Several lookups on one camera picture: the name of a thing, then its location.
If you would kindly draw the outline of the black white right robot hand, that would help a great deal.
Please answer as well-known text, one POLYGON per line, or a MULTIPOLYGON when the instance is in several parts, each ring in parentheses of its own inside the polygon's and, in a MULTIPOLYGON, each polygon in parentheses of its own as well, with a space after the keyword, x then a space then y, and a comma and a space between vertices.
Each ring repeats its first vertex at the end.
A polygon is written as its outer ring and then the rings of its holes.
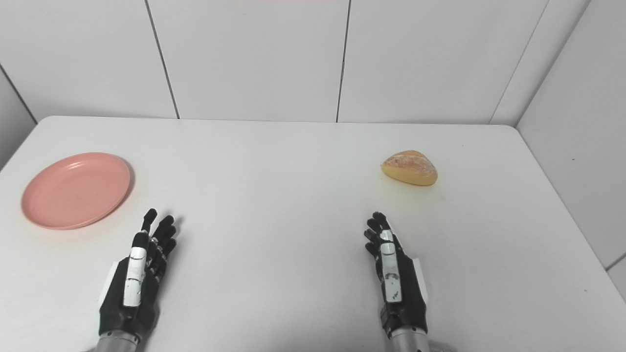
POLYGON ((428 332, 426 321, 426 303, 418 282, 413 259, 405 254, 398 236, 393 232, 385 214, 374 212, 367 220, 364 236, 367 239, 366 250, 373 256, 375 271, 381 284, 383 306, 380 312, 382 329, 390 338, 395 330, 413 328, 428 332), (391 272, 397 278, 400 287, 390 289, 385 283, 387 272, 384 272, 384 252, 382 246, 393 250, 397 270, 391 272))

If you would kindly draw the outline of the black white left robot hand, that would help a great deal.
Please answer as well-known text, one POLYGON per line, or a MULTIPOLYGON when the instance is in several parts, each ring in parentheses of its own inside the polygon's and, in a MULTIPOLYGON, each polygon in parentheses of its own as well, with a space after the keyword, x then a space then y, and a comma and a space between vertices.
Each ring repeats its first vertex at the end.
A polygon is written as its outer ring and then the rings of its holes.
POLYGON ((159 286, 177 245, 173 216, 163 218, 151 231, 157 214, 155 209, 148 210, 127 257, 115 265, 100 305, 100 335, 121 331, 133 342, 140 342, 154 329, 159 286))

